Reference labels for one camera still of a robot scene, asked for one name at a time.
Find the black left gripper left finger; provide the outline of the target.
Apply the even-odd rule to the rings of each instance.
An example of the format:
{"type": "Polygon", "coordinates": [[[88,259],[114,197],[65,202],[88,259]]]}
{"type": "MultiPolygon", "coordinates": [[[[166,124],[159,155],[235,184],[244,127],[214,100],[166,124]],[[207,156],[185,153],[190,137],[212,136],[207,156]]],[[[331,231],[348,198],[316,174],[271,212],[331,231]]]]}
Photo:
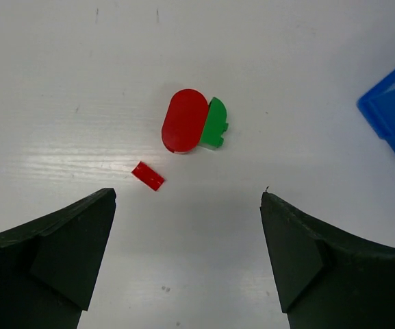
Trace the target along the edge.
{"type": "Polygon", "coordinates": [[[116,192],[102,188],[0,232],[0,328],[76,328],[110,236],[116,192]]]}

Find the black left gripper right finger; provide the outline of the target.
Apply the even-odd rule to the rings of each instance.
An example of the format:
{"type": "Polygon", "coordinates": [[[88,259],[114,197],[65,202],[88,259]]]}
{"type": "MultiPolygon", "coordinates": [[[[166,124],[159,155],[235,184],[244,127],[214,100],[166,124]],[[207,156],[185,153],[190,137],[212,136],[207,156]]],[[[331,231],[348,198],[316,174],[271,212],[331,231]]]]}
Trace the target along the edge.
{"type": "Polygon", "coordinates": [[[281,310],[291,328],[395,328],[395,248],[265,192],[260,206],[281,310]]]}

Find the small red lego piece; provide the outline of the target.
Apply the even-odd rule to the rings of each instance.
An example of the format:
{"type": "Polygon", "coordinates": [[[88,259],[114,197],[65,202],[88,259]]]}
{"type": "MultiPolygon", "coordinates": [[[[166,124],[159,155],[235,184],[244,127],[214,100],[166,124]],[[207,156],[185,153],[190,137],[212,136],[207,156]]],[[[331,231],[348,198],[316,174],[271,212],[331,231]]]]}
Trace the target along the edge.
{"type": "Polygon", "coordinates": [[[140,161],[131,173],[153,191],[158,191],[165,183],[165,179],[143,161],[140,161]]]}

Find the green curved lego piece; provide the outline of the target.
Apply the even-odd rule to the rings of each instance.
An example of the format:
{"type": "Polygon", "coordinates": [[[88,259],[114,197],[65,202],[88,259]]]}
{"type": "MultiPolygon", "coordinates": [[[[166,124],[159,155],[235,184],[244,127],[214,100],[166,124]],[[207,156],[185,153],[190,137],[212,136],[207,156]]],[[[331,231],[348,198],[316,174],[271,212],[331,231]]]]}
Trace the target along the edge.
{"type": "Polygon", "coordinates": [[[223,134],[228,130],[227,109],[219,98],[213,97],[209,103],[209,112],[199,145],[218,149],[224,143],[223,134]]]}

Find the red oval lego piece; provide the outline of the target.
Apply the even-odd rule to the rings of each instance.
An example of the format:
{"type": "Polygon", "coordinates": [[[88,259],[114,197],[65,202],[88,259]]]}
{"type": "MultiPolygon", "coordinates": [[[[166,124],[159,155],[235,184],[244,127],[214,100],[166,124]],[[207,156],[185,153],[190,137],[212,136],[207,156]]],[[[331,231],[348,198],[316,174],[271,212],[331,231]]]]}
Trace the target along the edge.
{"type": "Polygon", "coordinates": [[[209,105],[197,90],[183,89],[170,100],[162,126],[162,142],[173,153],[188,153],[200,142],[209,105]]]}

